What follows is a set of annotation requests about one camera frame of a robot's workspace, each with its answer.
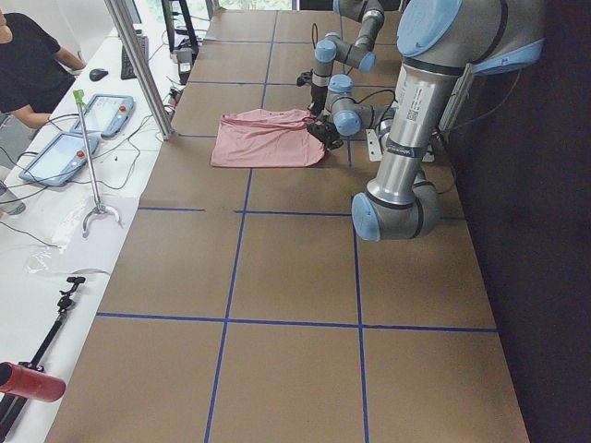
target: red cylinder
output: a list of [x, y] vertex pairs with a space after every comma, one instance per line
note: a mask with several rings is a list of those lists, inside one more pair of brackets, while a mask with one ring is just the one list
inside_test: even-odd
[[61, 378], [9, 362], [0, 363], [0, 392], [33, 400], [56, 401], [65, 391], [66, 383]]

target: person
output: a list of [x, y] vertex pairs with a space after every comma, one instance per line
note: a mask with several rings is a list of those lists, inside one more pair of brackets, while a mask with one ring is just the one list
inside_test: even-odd
[[32, 129], [49, 120], [86, 64], [31, 18], [0, 9], [0, 111]]

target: tablet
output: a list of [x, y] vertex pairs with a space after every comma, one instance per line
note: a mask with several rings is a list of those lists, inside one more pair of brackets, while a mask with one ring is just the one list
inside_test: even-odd
[[[86, 132], [98, 132], [103, 138], [114, 137], [125, 125], [134, 107], [133, 97], [129, 95], [94, 94], [84, 113]], [[70, 132], [81, 133], [80, 119]]]
[[[99, 146], [97, 137], [89, 137], [90, 152]], [[86, 163], [81, 134], [60, 132], [18, 175], [21, 179], [46, 186], [63, 186]]]

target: pink cloth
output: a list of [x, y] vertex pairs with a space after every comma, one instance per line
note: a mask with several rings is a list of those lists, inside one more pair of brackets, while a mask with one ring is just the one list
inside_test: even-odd
[[324, 157], [322, 142], [306, 130], [309, 111], [256, 109], [223, 115], [211, 166], [302, 167]]

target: person's arm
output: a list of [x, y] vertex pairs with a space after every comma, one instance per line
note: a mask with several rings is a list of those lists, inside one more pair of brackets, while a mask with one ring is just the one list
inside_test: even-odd
[[39, 129], [47, 123], [50, 114], [47, 113], [35, 113], [30, 105], [23, 106], [22, 108], [12, 111], [12, 113], [23, 125], [30, 127], [31, 129]]
[[59, 48], [59, 51], [54, 54], [54, 58], [59, 63], [69, 67], [73, 71], [78, 71], [79, 69], [84, 69], [84, 67], [86, 67], [86, 63], [69, 52], [66, 48]]

